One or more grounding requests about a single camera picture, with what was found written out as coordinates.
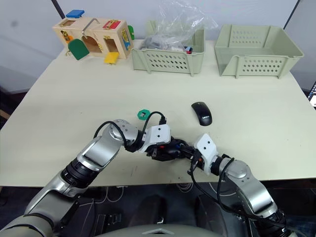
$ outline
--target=white table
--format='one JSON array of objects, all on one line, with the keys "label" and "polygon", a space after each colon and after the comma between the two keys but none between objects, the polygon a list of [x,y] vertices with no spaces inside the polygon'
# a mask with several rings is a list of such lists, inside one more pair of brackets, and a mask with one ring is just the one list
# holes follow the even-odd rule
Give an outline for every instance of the white table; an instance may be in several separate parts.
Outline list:
[{"label": "white table", "polygon": [[[141,128],[141,109],[163,112],[172,135],[188,142],[209,133],[221,154],[246,162],[259,180],[316,177],[316,111],[293,75],[219,77],[213,44],[207,41],[194,77],[134,71],[131,57],[106,65],[103,58],[77,61],[61,52],[0,132],[0,185],[44,186],[102,122],[125,119]],[[210,126],[199,125],[196,101],[209,106]],[[159,162],[122,148],[92,185],[191,182],[188,169],[185,159]],[[195,174],[198,181],[218,180]]]}]

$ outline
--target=plastic basket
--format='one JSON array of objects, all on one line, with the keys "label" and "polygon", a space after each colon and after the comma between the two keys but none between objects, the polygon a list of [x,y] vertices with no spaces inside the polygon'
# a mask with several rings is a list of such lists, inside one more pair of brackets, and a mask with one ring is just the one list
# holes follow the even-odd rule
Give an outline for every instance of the plastic basket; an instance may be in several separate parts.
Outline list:
[{"label": "plastic basket", "polygon": [[[155,22],[149,23],[149,34],[154,32]],[[157,49],[132,49],[133,67],[136,70],[190,73],[191,76],[201,72],[205,51],[204,30],[197,30],[192,39],[185,46],[193,48],[192,54],[178,51],[164,51]]]},{"label": "plastic basket", "polygon": [[283,29],[275,26],[224,25],[215,44],[221,76],[287,74],[304,57]]}]

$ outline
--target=gray wall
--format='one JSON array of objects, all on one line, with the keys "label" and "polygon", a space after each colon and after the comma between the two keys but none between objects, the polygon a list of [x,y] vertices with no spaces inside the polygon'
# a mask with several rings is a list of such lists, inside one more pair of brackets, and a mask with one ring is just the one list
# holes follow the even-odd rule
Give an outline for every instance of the gray wall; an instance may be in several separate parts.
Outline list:
[{"label": "gray wall", "polygon": [[301,88],[310,90],[316,81],[316,0],[301,0],[285,31],[305,55],[291,73]]},{"label": "gray wall", "polygon": [[[221,26],[283,27],[296,0],[194,1]],[[145,22],[158,14],[159,0],[59,0],[63,11],[84,9],[85,16],[126,19],[135,36],[145,36]],[[63,46],[52,26],[60,17],[50,0],[0,1],[0,86],[9,92],[29,89]],[[220,28],[207,39],[217,39]]]}]

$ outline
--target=plastic bag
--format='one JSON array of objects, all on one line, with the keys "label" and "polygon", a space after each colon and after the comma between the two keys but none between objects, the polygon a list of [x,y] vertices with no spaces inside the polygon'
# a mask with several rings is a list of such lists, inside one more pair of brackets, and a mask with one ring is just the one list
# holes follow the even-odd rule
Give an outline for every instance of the plastic bag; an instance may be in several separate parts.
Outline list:
[{"label": "plastic bag", "polygon": [[198,7],[184,0],[162,0],[155,33],[143,41],[141,48],[184,51],[185,41],[198,29],[213,29],[218,25]]}]

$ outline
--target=computer mouse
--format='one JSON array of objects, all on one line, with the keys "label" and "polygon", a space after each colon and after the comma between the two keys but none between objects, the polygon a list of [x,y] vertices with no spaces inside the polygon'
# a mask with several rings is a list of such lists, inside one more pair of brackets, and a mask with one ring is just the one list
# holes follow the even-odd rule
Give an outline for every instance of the computer mouse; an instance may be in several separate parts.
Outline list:
[{"label": "computer mouse", "polygon": [[204,102],[196,102],[191,106],[197,114],[200,125],[208,126],[212,123],[211,112]]}]

